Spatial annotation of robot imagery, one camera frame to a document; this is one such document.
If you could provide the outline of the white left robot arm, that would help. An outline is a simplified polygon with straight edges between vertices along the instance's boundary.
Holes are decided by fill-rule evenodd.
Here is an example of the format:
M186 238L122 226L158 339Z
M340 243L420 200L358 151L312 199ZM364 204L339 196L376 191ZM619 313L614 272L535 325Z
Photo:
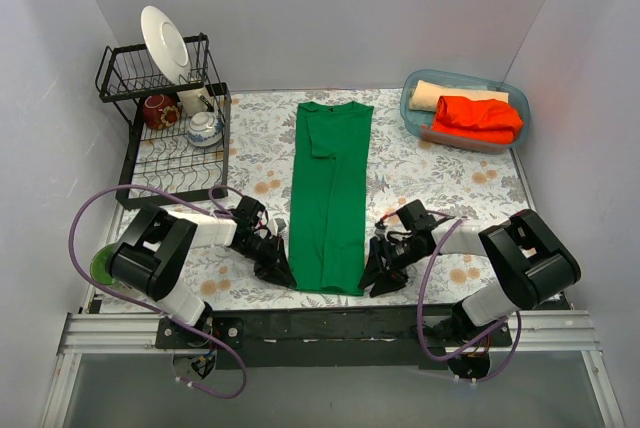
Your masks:
M243 196L224 217L143 207L112 248L105 270L178 319L180 338L200 348L212 338L212 309L180 280L190 249L229 248L254 262L258 279L295 288L280 235L285 226L282 221L269 220L265 206L250 196Z

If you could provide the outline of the green t shirt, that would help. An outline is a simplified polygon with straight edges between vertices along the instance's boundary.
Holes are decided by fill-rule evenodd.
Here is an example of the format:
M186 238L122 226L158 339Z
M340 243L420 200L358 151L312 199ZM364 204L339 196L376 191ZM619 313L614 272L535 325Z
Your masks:
M300 291L363 294L373 111L355 101L298 105L289 263Z

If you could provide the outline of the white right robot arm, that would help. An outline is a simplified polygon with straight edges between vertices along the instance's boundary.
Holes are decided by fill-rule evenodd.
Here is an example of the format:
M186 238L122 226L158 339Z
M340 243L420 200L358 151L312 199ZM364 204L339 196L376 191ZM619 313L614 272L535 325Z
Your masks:
M426 336L475 345L497 320L533 309L581 279L575 257L531 209L501 223L481 222L434 212L413 200L396 215L404 230L391 232L382 218L369 242L359 287L368 288L371 297L401 290L408 283L410 265L424 258L433 264L440 255L484 257L496 277L457 302L449 317L425 326Z

